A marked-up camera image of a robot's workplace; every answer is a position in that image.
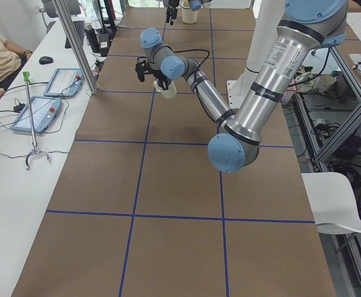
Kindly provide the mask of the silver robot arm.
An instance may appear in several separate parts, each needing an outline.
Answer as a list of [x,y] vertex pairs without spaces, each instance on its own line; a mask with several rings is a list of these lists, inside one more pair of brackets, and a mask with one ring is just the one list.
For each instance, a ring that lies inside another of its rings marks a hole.
[[191,58],[175,53],[155,28],[140,35],[145,60],[136,66],[139,80],[152,74],[156,90],[174,97],[174,81],[189,83],[204,111],[220,132],[207,147],[212,165],[231,173],[253,163],[259,154],[261,131],[282,100],[296,71],[311,50],[337,46],[344,41],[346,1],[277,1],[270,5],[269,16],[260,15],[259,24],[269,25],[277,38],[263,54],[264,62],[241,106],[231,109]]
[[178,7],[181,6],[181,19],[184,24],[195,24],[198,18],[198,10],[200,10],[204,4],[210,3],[210,0],[191,0],[184,1],[182,4],[179,0],[168,1],[165,22],[173,25],[178,15]]

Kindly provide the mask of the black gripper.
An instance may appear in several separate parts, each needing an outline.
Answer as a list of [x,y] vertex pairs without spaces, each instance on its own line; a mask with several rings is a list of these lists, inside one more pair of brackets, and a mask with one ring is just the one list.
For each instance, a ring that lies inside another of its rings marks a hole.
[[[173,25],[177,18],[178,9],[167,7],[166,23]],[[168,90],[170,79],[161,70],[152,69],[152,75],[156,78],[157,90]]]

